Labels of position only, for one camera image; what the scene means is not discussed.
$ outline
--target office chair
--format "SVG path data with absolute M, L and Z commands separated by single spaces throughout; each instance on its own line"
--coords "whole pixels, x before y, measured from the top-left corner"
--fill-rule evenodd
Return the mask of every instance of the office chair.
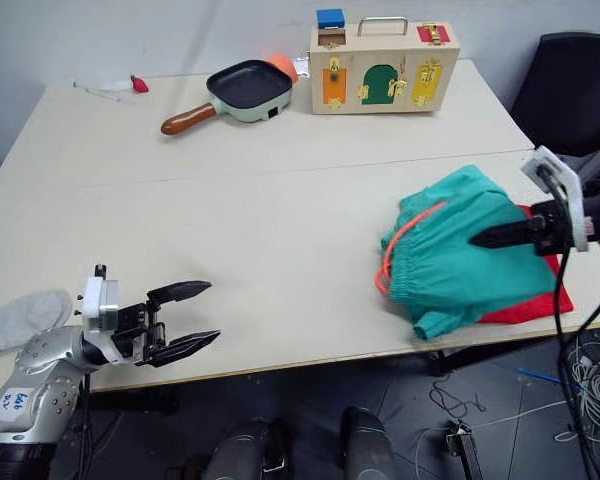
M 536 146 L 574 157 L 600 150 L 600 35 L 540 37 L 510 113 Z M 600 191 L 594 183 L 585 190 Z

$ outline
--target wooden box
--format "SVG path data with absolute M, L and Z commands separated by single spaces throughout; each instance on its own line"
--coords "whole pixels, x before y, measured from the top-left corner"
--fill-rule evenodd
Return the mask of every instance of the wooden box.
M 446 22 L 367 17 L 314 28 L 309 70 L 319 114 L 438 110 L 460 45 Z

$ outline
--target blue block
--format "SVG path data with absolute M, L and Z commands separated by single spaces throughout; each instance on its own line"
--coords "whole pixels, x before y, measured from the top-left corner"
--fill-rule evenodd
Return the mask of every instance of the blue block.
M 318 28 L 342 28 L 344 27 L 344 13 L 341 8 L 329 8 L 317 10 Z

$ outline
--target pan handle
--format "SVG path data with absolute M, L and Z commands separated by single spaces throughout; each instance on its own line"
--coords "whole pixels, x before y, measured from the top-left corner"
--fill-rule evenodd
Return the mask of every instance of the pan handle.
M 205 103 L 198 108 L 168 118 L 160 127 L 160 131 L 165 135 L 176 135 L 207 118 L 213 117 L 216 113 L 216 109 L 211 103 Z

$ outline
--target black frying pan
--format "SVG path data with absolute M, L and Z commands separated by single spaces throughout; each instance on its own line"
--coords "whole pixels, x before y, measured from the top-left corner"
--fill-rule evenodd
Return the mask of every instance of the black frying pan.
M 241 122 L 267 120 L 291 99 L 291 78 L 270 63 L 247 60 L 211 75 L 211 101 L 162 124 L 165 135 L 175 135 L 215 114 L 228 113 Z

